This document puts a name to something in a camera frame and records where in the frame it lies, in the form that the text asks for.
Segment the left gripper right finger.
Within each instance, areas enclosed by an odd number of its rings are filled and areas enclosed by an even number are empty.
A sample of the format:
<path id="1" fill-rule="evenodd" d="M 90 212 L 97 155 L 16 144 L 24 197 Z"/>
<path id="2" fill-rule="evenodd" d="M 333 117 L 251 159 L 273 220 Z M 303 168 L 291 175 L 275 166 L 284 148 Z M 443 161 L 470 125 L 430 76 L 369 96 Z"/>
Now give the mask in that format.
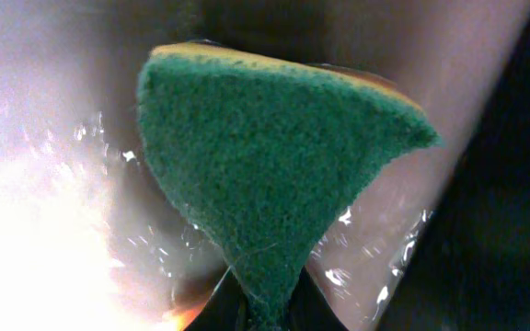
<path id="1" fill-rule="evenodd" d="M 288 304 L 287 326 L 290 331 L 348 331 L 306 268 Z"/>

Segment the green and yellow sponge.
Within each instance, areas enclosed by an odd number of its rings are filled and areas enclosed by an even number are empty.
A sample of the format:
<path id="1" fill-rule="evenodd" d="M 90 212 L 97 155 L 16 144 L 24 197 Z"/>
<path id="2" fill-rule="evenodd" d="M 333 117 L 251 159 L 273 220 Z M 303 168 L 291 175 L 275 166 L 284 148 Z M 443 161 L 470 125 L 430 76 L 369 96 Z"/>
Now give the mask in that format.
<path id="1" fill-rule="evenodd" d="M 139 75 L 144 157 L 169 202 L 221 249 L 252 330 L 283 330 L 312 248 L 403 154 L 440 140 L 379 78 L 184 42 Z"/>

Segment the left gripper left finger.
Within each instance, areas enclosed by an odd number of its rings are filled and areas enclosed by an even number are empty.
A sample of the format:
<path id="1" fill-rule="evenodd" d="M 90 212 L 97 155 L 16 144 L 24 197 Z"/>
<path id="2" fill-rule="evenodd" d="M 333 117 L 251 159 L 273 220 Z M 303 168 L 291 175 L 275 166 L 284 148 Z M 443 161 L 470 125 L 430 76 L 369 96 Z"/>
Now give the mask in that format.
<path id="1" fill-rule="evenodd" d="M 231 269 L 184 331 L 247 331 L 248 301 Z"/>

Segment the rectangular black tray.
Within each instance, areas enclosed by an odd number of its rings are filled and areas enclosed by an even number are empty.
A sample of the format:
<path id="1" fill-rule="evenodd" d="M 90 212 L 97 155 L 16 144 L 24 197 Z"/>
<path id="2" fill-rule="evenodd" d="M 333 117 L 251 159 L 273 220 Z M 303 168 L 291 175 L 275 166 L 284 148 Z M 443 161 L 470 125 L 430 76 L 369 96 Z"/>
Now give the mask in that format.
<path id="1" fill-rule="evenodd" d="M 225 263 L 141 159 L 137 73 L 190 39 L 364 69 L 443 144 L 309 263 L 352 330 L 530 330 L 530 1 L 0 1 L 0 330 L 174 330 Z"/>

